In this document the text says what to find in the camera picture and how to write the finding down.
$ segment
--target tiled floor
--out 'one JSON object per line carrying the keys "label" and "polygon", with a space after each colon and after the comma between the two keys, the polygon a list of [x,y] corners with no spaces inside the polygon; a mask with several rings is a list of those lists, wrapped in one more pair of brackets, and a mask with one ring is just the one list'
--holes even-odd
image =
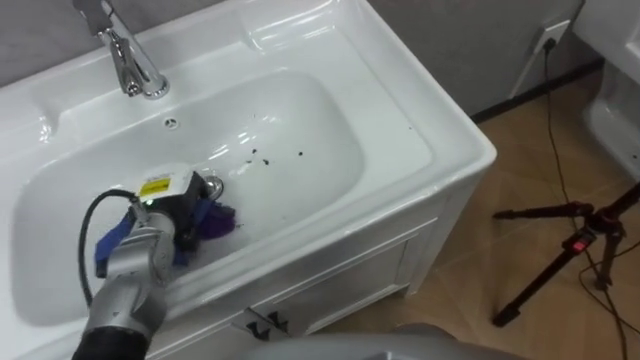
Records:
{"label": "tiled floor", "polygon": [[[590,137],[581,111],[595,95],[590,76],[553,94],[553,126],[572,200],[602,206],[633,181]],[[430,275],[413,297],[382,300],[330,326],[329,332],[382,332],[427,322],[459,339],[533,359],[620,359],[614,321],[582,290],[574,260],[526,304],[522,315],[498,329],[494,311],[517,294],[560,251],[572,232],[568,220],[494,221],[504,209],[559,204],[563,200],[548,140],[546,99],[539,98],[480,125],[498,159],[478,186]],[[640,206],[623,217],[624,249],[640,240]],[[600,258],[603,240],[592,246]],[[621,314],[640,327],[640,249],[617,260],[611,290]],[[627,331],[631,359],[640,338]]]}

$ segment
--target power cord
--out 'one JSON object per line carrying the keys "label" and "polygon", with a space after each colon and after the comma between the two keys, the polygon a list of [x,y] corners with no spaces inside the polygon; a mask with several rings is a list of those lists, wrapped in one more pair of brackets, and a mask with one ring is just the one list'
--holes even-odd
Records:
{"label": "power cord", "polygon": [[84,295],[84,300],[87,304],[87,307],[91,306],[93,302],[93,294],[91,294],[91,287],[89,286],[89,278],[87,277],[87,263],[84,257],[85,248],[87,246],[87,232],[89,231],[89,222],[91,221],[91,216],[93,212],[98,207],[100,202],[108,197],[123,197],[128,199],[130,202],[136,201],[136,194],[119,189],[111,189],[103,192],[95,198],[87,212],[84,215],[84,219],[82,219],[82,226],[80,227],[80,236],[78,238],[78,274],[80,276],[80,287],[82,287],[82,294]]}
{"label": "power cord", "polygon": [[[562,194],[564,196],[564,200],[566,203],[570,203],[571,201],[569,200],[569,195],[567,194],[567,189],[566,189],[566,184],[565,184],[565,179],[564,179],[564,174],[562,172],[562,165],[560,162],[560,155],[558,153],[558,148],[556,146],[556,142],[553,136],[553,127],[552,127],[552,122],[551,122],[551,86],[549,84],[550,81],[550,77],[549,77],[549,54],[551,53],[551,50],[553,50],[553,48],[555,48],[555,46],[557,45],[556,41],[554,39],[549,39],[547,40],[547,42],[544,44],[544,77],[545,77],[545,83],[547,84],[547,91],[546,91],[546,96],[547,96],[547,130],[549,132],[549,140],[551,142],[551,147],[553,148],[553,154],[555,156],[555,160],[556,160],[556,167],[558,169],[558,176],[560,178],[560,185],[562,188]],[[578,225],[576,224],[576,221],[574,218],[571,218],[571,222],[573,224],[573,228],[575,231],[578,230]],[[624,254],[627,254],[629,252],[631,252],[632,250],[634,250],[635,248],[637,248],[638,246],[640,246],[640,241],[636,244],[634,244],[633,246],[629,247],[628,249],[616,254],[614,256],[614,258],[620,257]],[[588,270],[593,270],[593,273],[598,276],[598,270],[597,270],[597,266],[600,265],[602,262],[594,262],[593,261],[593,257],[591,256],[591,253],[589,252],[589,250],[585,251],[585,255],[587,256],[587,260],[589,261],[589,266],[582,269],[578,275],[578,280],[580,281],[580,285],[582,286],[582,288],[589,294],[589,296],[591,296],[594,300],[596,300],[598,302],[598,304],[600,304],[605,310],[607,310],[607,312],[609,312],[615,322],[616,322],[616,329],[618,331],[618,335],[620,337],[620,347],[621,347],[621,352],[622,352],[622,359],[623,360],[627,360],[628,359],[628,353],[627,353],[627,337],[624,333],[624,329],[622,328],[622,325],[626,325],[628,326],[630,329],[632,329],[633,331],[635,331],[636,333],[640,334],[640,331],[638,331],[637,328],[635,328],[634,326],[632,326],[631,324],[629,324],[627,321],[625,321],[624,319],[622,319],[620,317],[620,314],[618,313],[618,309],[616,308],[613,299],[611,298],[611,295],[609,294],[609,291],[607,289],[604,289],[604,295],[605,298],[607,300],[607,303],[609,304],[609,306],[607,306],[606,304],[604,304],[593,292],[591,292],[589,290],[589,288],[585,285],[582,275],[588,271]]]}

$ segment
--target chrome faucet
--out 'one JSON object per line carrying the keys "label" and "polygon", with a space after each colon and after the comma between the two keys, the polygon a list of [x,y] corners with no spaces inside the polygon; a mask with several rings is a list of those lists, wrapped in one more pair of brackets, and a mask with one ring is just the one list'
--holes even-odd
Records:
{"label": "chrome faucet", "polygon": [[122,92],[159,99],[169,91],[169,81],[153,65],[108,0],[73,0],[73,7],[87,20],[91,35],[111,51]]}

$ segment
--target gray wall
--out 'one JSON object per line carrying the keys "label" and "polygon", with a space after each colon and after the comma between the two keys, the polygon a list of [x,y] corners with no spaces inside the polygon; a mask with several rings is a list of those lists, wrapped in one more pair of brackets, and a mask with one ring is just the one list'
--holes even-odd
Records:
{"label": "gray wall", "polygon": [[[113,0],[134,32],[221,0]],[[469,114],[504,101],[543,24],[571,18],[580,0],[370,0]],[[71,0],[0,0],[0,86],[100,46]],[[597,55],[572,34],[551,59],[557,76]],[[523,90],[542,81],[538,61]]]}

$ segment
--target sink basin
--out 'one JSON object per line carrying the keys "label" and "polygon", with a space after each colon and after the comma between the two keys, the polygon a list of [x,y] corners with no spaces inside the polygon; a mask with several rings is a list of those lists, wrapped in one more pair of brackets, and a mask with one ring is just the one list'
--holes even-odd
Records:
{"label": "sink basin", "polygon": [[[403,210],[448,204],[495,157],[366,0],[227,0],[137,38],[171,82],[162,99],[124,96],[107,49],[0,89],[0,358],[69,358],[87,315],[86,208],[159,165],[221,177],[240,225],[175,270],[170,321]],[[88,259],[126,205],[98,207]]]}
{"label": "sink basin", "polygon": [[[219,201],[238,210],[237,231],[204,243],[190,269],[335,202],[356,184],[364,165],[340,109],[317,81],[302,74],[269,75],[146,119],[46,166],[25,187],[12,248],[13,295],[24,319],[52,325],[86,315],[82,297],[59,291],[80,291],[76,244],[86,207],[111,187],[135,191],[146,171],[174,162],[221,177],[225,191]],[[87,259],[126,206],[110,200],[97,209]],[[99,280],[91,280],[97,289]],[[47,299],[47,306],[37,299]]]}

